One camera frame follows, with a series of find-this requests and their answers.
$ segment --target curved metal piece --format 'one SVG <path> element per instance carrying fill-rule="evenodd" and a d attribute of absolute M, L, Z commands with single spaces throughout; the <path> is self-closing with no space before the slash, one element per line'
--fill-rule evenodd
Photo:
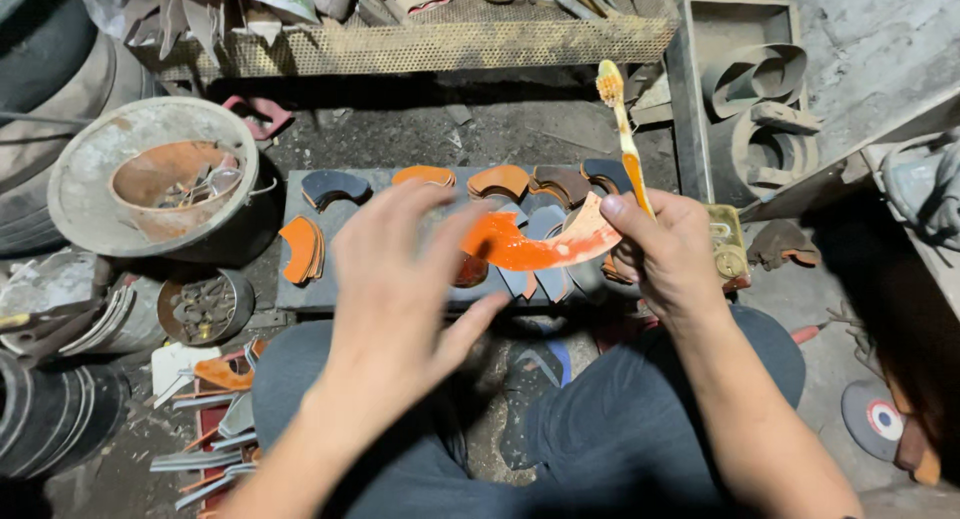
<path fill-rule="evenodd" d="M 703 102 L 720 120 L 763 100 L 790 105 L 803 93 L 806 70 L 807 51 L 796 44 L 775 42 L 737 48 L 703 71 Z"/>

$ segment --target brown metal piece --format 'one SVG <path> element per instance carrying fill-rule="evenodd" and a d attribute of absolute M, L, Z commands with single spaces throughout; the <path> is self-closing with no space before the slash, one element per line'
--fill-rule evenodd
<path fill-rule="evenodd" d="M 584 203 L 591 183 L 576 170 L 558 166 L 537 166 L 530 177 L 530 193 L 555 194 L 568 210 Z"/>
<path fill-rule="evenodd" d="M 413 178 L 423 180 L 426 184 L 437 184 L 438 186 L 445 187 L 453 187 L 457 183 L 457 175 L 453 173 L 453 170 L 440 166 L 427 166 L 425 164 L 408 166 L 400 170 L 396 174 L 393 174 L 390 183 L 399 185 Z"/>
<path fill-rule="evenodd" d="M 526 170 L 514 164 L 501 164 L 470 176 L 466 189 L 480 198 L 499 194 L 520 202 L 529 182 L 530 174 Z"/>

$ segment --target metal bucket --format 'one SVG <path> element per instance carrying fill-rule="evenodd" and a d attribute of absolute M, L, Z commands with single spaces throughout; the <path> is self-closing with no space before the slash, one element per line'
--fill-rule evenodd
<path fill-rule="evenodd" d="M 163 144 L 125 160 L 113 171 L 107 186 L 148 241 L 168 242 L 209 221 L 227 204 L 240 179 L 196 204 L 177 207 L 155 204 L 174 184 L 193 187 L 201 168 L 216 169 L 229 154 L 216 142 L 203 140 Z"/>
<path fill-rule="evenodd" d="M 236 150 L 244 175 L 221 209 L 174 239 L 153 242 L 130 224 L 111 194 L 114 170 L 130 157 L 183 141 Z M 116 108 L 83 129 L 54 165 L 47 189 L 50 216 L 72 243 L 120 258 L 162 256 L 238 268 L 259 255 L 280 227 L 274 199 L 259 194 L 257 145 L 236 114 L 193 97 L 158 97 Z"/>

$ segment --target perforated metal sheet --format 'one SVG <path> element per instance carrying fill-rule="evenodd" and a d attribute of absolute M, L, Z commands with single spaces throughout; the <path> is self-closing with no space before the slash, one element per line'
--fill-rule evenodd
<path fill-rule="evenodd" d="M 195 40 L 180 40 L 167 59 L 158 47 L 133 49 L 161 80 L 210 81 L 222 76 L 452 71 L 529 66 L 648 63 L 660 59 L 677 28 L 665 16 L 640 17 L 630 0 L 614 0 L 624 15 L 580 20 L 555 7 L 454 0 L 415 14 L 411 26 L 370 28 L 354 16 L 342 29 L 284 30 L 272 47 L 262 37 L 233 32 L 217 68 Z M 644 15 L 667 15 L 666 0 L 642 0 Z"/>

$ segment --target orange metal piece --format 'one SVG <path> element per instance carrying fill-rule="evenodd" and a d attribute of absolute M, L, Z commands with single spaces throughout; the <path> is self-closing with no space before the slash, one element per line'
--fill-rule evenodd
<path fill-rule="evenodd" d="M 210 482 L 216 482 L 217 480 L 220 480 L 223 476 L 224 476 L 224 473 L 221 472 L 220 474 L 214 474 L 213 476 L 204 477 L 203 479 L 201 479 L 200 481 L 197 481 L 196 483 L 190 483 L 186 487 L 181 487 L 179 491 L 181 493 L 186 493 L 190 489 L 197 489 L 198 487 L 205 486 Z"/>
<path fill-rule="evenodd" d="M 243 375 L 238 375 L 234 373 L 234 369 L 231 368 L 228 361 L 219 359 L 198 361 L 193 366 L 193 374 L 212 385 L 233 391 L 249 390 L 250 386 L 254 384 L 254 371 L 247 371 Z"/>
<path fill-rule="evenodd" d="M 280 236 L 290 244 L 290 261 L 283 268 L 283 277 L 293 284 L 302 283 L 310 271 L 316 245 L 313 221 L 297 215 L 280 229 Z"/>
<path fill-rule="evenodd" d="M 290 245 L 290 261 L 283 269 L 283 277 L 293 284 L 308 279 L 320 279 L 324 275 L 324 233 L 317 223 L 297 215 L 285 227 L 280 235 Z"/>
<path fill-rule="evenodd" d="M 437 184 L 438 186 L 451 188 L 457 183 L 457 175 L 453 173 L 453 170 L 440 166 L 427 166 L 425 164 L 408 166 L 400 170 L 396 174 L 393 174 L 393 179 L 390 180 L 390 183 L 398 185 L 413 178 L 423 180 L 426 184 Z"/>
<path fill-rule="evenodd" d="M 515 164 L 501 164 L 478 172 L 466 180 L 466 189 L 480 198 L 499 194 L 520 202 L 530 183 L 530 174 Z"/>
<path fill-rule="evenodd" d="M 532 271 L 573 266 L 609 251 L 620 234 L 600 214 L 600 197 L 586 195 L 570 228 L 545 240 L 523 235 L 513 211 L 487 213 L 460 242 L 460 249 L 500 268 Z"/>
<path fill-rule="evenodd" d="M 206 432 L 206 434 L 202 435 L 200 438 L 194 440 L 193 442 L 190 442 L 189 444 L 187 444 L 186 447 L 183 448 L 182 451 L 185 452 L 185 451 L 189 450 L 190 448 L 193 448 L 193 447 L 196 446 L 197 444 L 200 444 L 201 442 L 203 442 L 203 441 L 205 441 L 205 440 L 213 437 L 213 434 L 215 434 L 219 429 L 220 429 L 220 427 L 213 427 L 213 428 L 211 428 L 209 431 Z"/>

